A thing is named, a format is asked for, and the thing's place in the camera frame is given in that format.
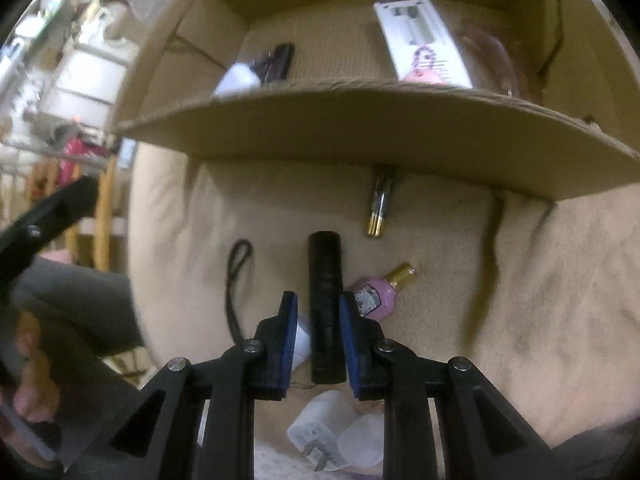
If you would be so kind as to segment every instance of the gold bottle cap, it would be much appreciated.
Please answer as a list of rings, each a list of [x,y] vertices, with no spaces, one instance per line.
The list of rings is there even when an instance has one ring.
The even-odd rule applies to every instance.
[[[371,213],[371,218],[369,219],[369,225],[367,226],[367,236],[371,236],[373,238],[381,237],[384,227],[385,227],[385,219],[376,213]]]
[[[393,290],[400,290],[405,285],[411,283],[416,275],[415,269],[409,264],[402,264],[397,269],[392,270],[385,276],[385,280],[389,282],[389,285]]]

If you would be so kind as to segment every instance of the screw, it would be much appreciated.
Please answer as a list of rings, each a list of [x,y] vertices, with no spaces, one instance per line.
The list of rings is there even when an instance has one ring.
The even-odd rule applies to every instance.
[[[40,240],[40,237],[42,236],[42,231],[37,225],[30,225],[27,227],[27,234],[33,240]]]
[[[247,339],[244,343],[242,343],[242,347],[245,352],[249,352],[249,354],[255,354],[262,350],[262,343],[257,339]]]
[[[393,352],[396,348],[398,348],[398,343],[396,343],[393,339],[383,339],[378,343],[378,350],[381,352]]]
[[[472,367],[471,361],[466,357],[453,357],[449,362],[456,370],[460,370],[461,372],[471,370]]]
[[[176,357],[171,359],[167,364],[167,367],[172,372],[179,372],[180,370],[184,370],[184,367],[187,365],[187,359],[184,357]]]

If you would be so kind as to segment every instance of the nail polish bottle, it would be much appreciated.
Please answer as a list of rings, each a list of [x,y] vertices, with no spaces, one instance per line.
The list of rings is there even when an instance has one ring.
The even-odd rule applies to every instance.
[[[396,309],[396,295],[416,275],[409,264],[402,264],[384,278],[369,278],[351,288],[358,304],[360,315],[380,321],[393,314]]]

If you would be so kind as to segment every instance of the beige fabric surface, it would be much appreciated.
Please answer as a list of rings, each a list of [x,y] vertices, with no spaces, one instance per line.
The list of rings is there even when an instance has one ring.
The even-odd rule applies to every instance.
[[[345,284],[405,260],[418,269],[382,323],[387,336],[421,356],[469,355],[549,444],[637,412],[640,187],[552,205],[402,174],[388,231],[369,240],[371,184],[368,168],[207,165],[141,146],[130,275],[158,361],[200,362],[232,345],[223,286],[238,238],[255,246],[238,299],[245,333],[277,311],[283,290],[305,311],[306,238],[328,229],[342,235]],[[308,367],[294,380],[307,383]],[[295,456],[285,430],[320,391],[259,403],[257,440]]]

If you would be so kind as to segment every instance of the gray fabric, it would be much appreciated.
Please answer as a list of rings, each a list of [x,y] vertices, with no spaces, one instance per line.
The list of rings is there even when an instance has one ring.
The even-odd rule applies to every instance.
[[[129,280],[38,258],[18,279],[12,299],[40,321],[42,349],[61,391],[59,459],[69,466],[139,393],[97,357],[142,343]]]

